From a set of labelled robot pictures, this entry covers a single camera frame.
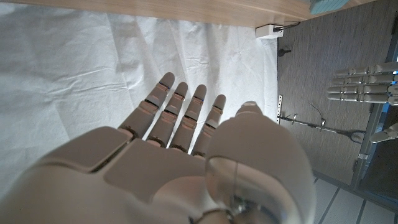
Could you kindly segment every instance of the black cable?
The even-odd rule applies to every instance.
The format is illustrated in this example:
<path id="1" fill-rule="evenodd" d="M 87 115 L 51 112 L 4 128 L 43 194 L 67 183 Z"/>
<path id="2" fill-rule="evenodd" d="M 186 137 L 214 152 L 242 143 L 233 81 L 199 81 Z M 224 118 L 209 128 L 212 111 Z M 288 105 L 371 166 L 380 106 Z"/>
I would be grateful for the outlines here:
<path id="1" fill-rule="evenodd" d="M 296 23 L 294 23 L 294 24 L 287 25 L 287 26 L 274 27 L 272 31 L 278 32 L 278 31 L 281 31 L 281 30 L 284 30 L 284 29 L 289 29 L 289 28 L 298 26 L 300 23 L 301 23 L 301 22 L 296 22 Z"/>

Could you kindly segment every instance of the white cloth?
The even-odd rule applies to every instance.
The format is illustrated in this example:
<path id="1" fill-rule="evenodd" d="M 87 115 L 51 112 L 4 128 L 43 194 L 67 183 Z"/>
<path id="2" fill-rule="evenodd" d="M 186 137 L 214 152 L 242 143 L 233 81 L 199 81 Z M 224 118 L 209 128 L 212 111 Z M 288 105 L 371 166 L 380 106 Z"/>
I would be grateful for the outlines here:
<path id="1" fill-rule="evenodd" d="M 118 127 L 166 72 L 188 83 L 181 115 L 207 86 L 197 131 L 219 94 L 222 120 L 249 100 L 276 120 L 277 41 L 253 28 L 8 3 L 0 21 L 0 197 L 57 146 Z"/>

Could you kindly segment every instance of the robotic hand rack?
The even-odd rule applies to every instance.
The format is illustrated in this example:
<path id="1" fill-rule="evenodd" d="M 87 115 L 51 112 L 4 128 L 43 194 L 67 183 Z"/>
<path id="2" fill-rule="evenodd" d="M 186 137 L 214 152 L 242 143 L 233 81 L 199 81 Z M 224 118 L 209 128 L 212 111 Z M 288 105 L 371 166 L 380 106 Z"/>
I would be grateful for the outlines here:
<path id="1" fill-rule="evenodd" d="M 327 89 L 330 100 L 390 103 L 398 105 L 398 62 L 389 62 L 362 68 L 335 72 Z"/>

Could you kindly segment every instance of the gray robotic hand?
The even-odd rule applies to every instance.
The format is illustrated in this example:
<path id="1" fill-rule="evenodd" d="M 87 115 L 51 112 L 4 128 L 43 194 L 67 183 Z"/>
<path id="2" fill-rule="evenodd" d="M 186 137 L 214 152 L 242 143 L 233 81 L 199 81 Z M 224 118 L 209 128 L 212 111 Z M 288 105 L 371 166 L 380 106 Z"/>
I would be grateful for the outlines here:
<path id="1" fill-rule="evenodd" d="M 206 87 L 180 83 L 146 141 L 174 82 L 167 73 L 118 129 L 94 129 L 48 153 L 0 201 L 0 223 L 313 223 L 308 159 L 255 102 L 219 125 L 216 98 L 187 154 Z"/>

